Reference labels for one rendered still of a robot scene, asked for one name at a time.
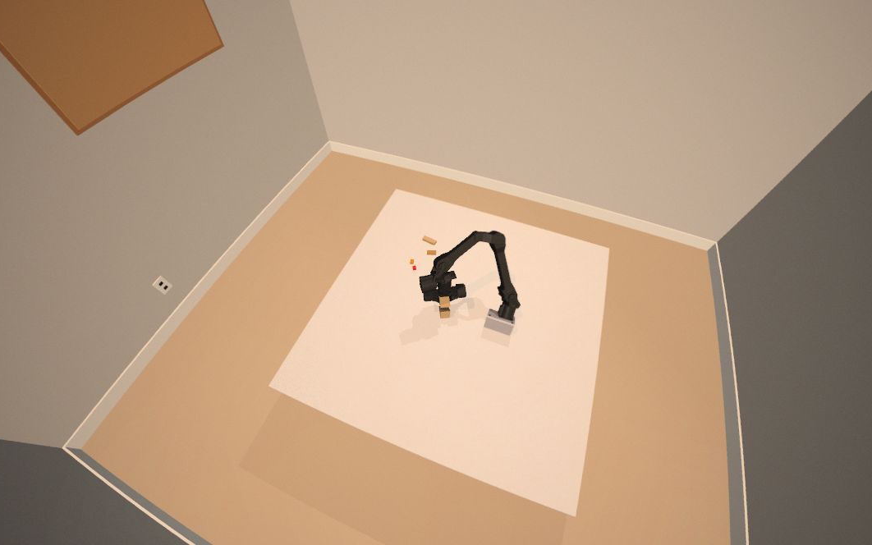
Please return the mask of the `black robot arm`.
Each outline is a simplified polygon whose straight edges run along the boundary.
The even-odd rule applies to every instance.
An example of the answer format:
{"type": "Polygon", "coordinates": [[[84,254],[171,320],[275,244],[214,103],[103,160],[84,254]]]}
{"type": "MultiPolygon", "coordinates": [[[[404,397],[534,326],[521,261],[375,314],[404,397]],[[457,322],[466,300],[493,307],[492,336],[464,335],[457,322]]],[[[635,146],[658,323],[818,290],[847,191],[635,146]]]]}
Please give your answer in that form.
{"type": "Polygon", "coordinates": [[[505,254],[506,240],[505,235],[500,231],[473,231],[466,239],[462,240],[457,246],[454,246],[452,250],[435,258],[431,274],[419,277],[421,291],[422,293],[434,291],[437,286],[443,288],[443,290],[450,288],[452,279],[456,279],[457,276],[454,274],[454,271],[448,272],[448,270],[452,268],[454,261],[479,241],[489,243],[498,266],[501,281],[501,285],[498,287],[498,294],[502,297],[503,302],[503,305],[500,305],[498,315],[500,318],[508,320],[508,322],[513,322],[513,315],[515,315],[515,311],[519,309],[520,305],[515,287],[511,283],[510,276],[508,276],[508,264],[505,254]]]}

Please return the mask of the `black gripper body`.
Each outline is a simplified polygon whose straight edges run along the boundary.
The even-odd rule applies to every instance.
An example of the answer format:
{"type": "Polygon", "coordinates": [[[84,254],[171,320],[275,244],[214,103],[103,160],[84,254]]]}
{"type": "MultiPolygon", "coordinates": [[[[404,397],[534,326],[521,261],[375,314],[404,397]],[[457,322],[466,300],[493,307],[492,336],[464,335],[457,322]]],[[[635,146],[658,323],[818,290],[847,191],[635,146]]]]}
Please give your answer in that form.
{"type": "Polygon", "coordinates": [[[456,284],[455,286],[451,285],[450,288],[446,288],[446,290],[443,290],[443,288],[439,288],[438,286],[436,291],[425,292],[422,293],[422,295],[424,296],[424,301],[432,301],[433,299],[437,299],[438,296],[445,297],[451,295],[457,295],[458,298],[465,298],[466,286],[465,284],[456,284]]]}

